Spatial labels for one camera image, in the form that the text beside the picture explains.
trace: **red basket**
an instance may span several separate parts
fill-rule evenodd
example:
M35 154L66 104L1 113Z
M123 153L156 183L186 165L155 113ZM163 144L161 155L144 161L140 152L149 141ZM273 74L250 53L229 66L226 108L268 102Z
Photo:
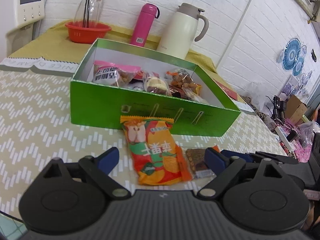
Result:
M68 28L69 39L76 43L88 43L92 44L97 38L103 38L108 31L111 31L111 27L97 23L93 28L84 28L73 25L73 22L65 24Z

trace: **thermos lid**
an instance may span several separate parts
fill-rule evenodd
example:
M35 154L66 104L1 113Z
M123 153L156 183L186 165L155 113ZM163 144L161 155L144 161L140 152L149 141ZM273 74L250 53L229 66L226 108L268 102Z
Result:
M157 19L160 16L159 8L151 3L146 3L144 6L142 6L141 11L148 13L148 14L151 14L151 15L154 15L155 18L157 18Z
M200 13L204 12L204 10L189 3L182 3L181 6L179 6L178 12L189 15L194 19L198 19Z

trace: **pink water bottle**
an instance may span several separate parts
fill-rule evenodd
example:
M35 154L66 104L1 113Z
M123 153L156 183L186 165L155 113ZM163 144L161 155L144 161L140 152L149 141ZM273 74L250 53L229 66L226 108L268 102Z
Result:
M151 3L146 3L139 14L130 44L143 47L146 43L154 18L160 16L159 8Z

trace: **blue gripper pad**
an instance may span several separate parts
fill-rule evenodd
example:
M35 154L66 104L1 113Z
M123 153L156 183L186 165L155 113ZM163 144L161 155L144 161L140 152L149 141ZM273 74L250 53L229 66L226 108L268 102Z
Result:
M108 175L119 162L119 150L112 147L95 158L98 169Z
M244 159L247 163L253 163L253 159L250 157L249 154L237 153L227 150L222 150L221 154L223 154L227 158L231 158L232 156L239 156L240 158Z
M207 148L204 153L204 162L218 176L229 165L229 158L212 148Z

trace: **wall decoration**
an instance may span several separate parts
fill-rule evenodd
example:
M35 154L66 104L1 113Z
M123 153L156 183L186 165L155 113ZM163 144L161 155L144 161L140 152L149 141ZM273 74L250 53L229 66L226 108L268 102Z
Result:
M303 69L303 65L304 65L304 57L299 57L296 65L292 69L292 75L294 75L295 77L298 76Z
M281 100L286 101L287 97L292 94L292 91L298 86L299 81L290 75L286 85L282 89L279 97Z
M303 45L303 46L301 47L300 57L305 58L306 55L307 55L307 46L306 46L306 45Z
M298 80L299 81L298 85L291 93L291 95L295 95L297 98L299 98L302 103L305 103L305 101L309 97L309 92L306 89L306 85L308 84L308 81L311 78L312 73L313 73L312 70L310 70L308 74L302 73L302 75Z
M292 70L298 63L300 52L301 42L299 39L293 38L288 41L277 61L282 58L282 67L285 70Z

